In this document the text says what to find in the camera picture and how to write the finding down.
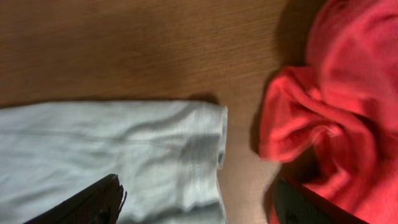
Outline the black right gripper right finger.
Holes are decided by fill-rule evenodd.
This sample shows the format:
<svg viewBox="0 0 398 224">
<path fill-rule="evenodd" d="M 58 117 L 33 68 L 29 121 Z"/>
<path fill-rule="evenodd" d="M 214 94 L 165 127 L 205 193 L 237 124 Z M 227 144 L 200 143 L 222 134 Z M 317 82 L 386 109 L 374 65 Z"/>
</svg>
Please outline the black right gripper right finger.
<svg viewBox="0 0 398 224">
<path fill-rule="evenodd" d="M 287 179 L 278 180 L 273 201 L 280 224 L 367 224 L 308 188 Z"/>
</svg>

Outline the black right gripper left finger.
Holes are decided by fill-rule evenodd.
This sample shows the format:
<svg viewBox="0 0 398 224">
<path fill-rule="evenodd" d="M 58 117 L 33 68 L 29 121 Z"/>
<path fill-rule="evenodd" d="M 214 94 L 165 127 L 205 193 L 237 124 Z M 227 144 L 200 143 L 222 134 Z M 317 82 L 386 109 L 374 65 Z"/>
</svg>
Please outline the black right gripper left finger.
<svg viewBox="0 0 398 224">
<path fill-rule="evenodd" d="M 109 174 L 26 224 L 115 224 L 123 205 L 123 185 Z"/>
</svg>

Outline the light teal t-shirt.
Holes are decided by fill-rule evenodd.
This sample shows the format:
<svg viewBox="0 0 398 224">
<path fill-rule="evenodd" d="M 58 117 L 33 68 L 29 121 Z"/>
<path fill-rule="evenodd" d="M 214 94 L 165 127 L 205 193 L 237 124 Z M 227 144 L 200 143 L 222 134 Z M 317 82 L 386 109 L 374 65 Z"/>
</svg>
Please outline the light teal t-shirt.
<svg viewBox="0 0 398 224">
<path fill-rule="evenodd" d="M 1 110 L 1 222 L 24 223 L 109 174 L 119 223 L 225 223 L 217 170 L 228 110 L 201 101 L 41 103 Z"/>
</svg>

